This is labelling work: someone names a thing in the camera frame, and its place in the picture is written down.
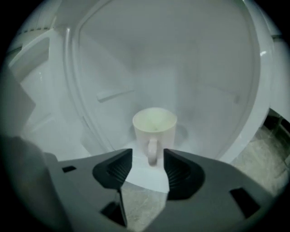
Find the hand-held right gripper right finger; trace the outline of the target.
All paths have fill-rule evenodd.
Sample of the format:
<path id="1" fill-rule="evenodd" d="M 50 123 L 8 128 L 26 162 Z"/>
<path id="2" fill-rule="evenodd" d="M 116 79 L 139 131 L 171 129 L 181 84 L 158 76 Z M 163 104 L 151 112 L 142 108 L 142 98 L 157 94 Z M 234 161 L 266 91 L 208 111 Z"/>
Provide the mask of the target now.
<path id="1" fill-rule="evenodd" d="M 159 232 L 224 232 L 267 209 L 273 196 L 230 164 L 178 150 L 164 150 L 169 179 Z"/>

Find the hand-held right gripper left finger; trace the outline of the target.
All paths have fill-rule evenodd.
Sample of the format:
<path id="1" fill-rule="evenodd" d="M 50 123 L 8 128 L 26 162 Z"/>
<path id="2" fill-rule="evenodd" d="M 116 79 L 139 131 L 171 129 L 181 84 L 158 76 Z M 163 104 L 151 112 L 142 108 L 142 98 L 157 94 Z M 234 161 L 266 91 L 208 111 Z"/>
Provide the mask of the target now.
<path id="1" fill-rule="evenodd" d="M 58 161 L 44 155 L 73 232 L 127 232 L 121 187 L 132 167 L 132 149 Z"/>

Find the white cup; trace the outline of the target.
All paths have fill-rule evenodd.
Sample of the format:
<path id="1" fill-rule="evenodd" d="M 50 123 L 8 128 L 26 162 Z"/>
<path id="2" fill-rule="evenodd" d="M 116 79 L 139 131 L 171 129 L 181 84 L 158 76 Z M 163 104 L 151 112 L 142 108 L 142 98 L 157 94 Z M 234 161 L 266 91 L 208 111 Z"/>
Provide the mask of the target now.
<path id="1" fill-rule="evenodd" d="M 150 166 L 164 156 L 164 149 L 172 149 L 175 140 L 177 116 L 160 107 L 146 108 L 132 119 L 139 151 Z"/>

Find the white water dispenser cabinet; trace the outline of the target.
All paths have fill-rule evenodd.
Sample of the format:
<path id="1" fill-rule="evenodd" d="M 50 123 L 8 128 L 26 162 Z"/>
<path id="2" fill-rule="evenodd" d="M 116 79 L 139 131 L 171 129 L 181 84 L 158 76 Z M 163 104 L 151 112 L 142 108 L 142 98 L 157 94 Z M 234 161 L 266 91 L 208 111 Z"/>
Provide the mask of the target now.
<path id="1" fill-rule="evenodd" d="M 43 0 L 8 48 L 0 125 L 59 160 L 132 148 L 126 181 L 166 193 L 135 114 L 172 112 L 174 149 L 231 163 L 270 110 L 290 114 L 280 38 L 253 0 Z"/>

